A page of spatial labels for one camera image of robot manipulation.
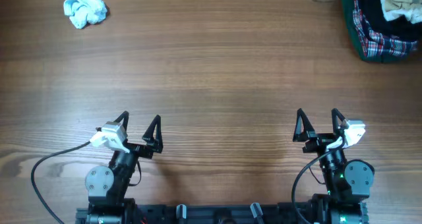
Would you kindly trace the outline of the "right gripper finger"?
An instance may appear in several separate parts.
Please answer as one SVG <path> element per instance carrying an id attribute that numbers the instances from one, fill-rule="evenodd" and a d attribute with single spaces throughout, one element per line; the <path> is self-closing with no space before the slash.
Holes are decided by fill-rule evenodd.
<path id="1" fill-rule="evenodd" d="M 332 113 L 332 128 L 333 128 L 333 133 L 335 135 L 339 135 L 340 134 L 340 129 L 341 129 L 341 123 L 343 122 L 343 120 L 345 119 L 345 117 L 340 113 L 340 111 L 337 108 L 333 108 L 331 110 Z"/>
<path id="2" fill-rule="evenodd" d="M 302 108 L 299 108 L 297 110 L 297 118 L 296 118 L 296 125 L 294 130 L 294 136 L 310 136 L 315 133 L 315 130 L 306 116 L 304 110 Z"/>

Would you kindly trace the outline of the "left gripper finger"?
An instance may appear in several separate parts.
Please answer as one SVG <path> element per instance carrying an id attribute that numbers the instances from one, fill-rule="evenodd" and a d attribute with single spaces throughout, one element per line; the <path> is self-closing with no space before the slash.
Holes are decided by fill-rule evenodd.
<path id="1" fill-rule="evenodd" d="M 143 134 L 142 139 L 149 146 L 161 146 L 162 145 L 162 132 L 161 132 L 161 117 L 156 115 L 146 132 Z"/>
<path id="2" fill-rule="evenodd" d="M 127 126 L 129 123 L 129 112 L 122 112 L 122 114 L 120 114 L 120 116 L 118 116 L 118 118 L 114 120 L 114 123 L 122 123 L 123 128 L 125 129 L 125 131 L 127 131 Z"/>

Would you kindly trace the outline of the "light blue striped baby pants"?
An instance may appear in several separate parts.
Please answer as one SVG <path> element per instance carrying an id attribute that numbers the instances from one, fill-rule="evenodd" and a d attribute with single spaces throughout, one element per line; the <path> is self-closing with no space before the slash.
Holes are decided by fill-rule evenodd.
<path id="1" fill-rule="evenodd" d="M 63 10 L 76 29 L 100 23 L 107 15 L 107 7 L 102 0 L 65 0 Z"/>

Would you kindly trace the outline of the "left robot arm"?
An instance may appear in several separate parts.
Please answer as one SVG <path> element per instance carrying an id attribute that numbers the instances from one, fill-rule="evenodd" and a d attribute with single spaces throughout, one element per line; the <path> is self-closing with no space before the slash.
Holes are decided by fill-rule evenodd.
<path id="1" fill-rule="evenodd" d="M 163 139 L 161 117 L 156 115 L 142 136 L 144 144 L 128 141 L 129 112 L 124 111 L 116 120 L 108 121 L 90 139 L 94 147 L 106 147 L 113 151 L 107 166 L 92 168 L 85 178 L 88 191 L 88 209 L 76 212 L 76 223 L 129 224 L 146 223 L 133 198 L 125 194 L 135 171 L 140 171 L 140 158 L 152 159 L 162 153 Z"/>

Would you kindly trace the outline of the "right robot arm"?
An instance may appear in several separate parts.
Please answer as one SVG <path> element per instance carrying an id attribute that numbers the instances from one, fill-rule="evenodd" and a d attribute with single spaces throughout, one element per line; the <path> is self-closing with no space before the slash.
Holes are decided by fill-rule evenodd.
<path id="1" fill-rule="evenodd" d="M 303 142 L 303 153 L 316 157 L 297 174 L 291 189 L 291 203 L 298 223 L 368 223 L 367 205 L 375 179 L 375 168 L 362 159 L 347 160 L 344 150 L 356 145 L 365 134 L 365 123 L 345 118 L 331 110 L 331 133 L 317 133 L 304 110 L 297 110 L 294 142 Z M 325 194 L 313 194 L 305 211 L 299 209 L 295 194 L 300 178 L 319 163 Z"/>

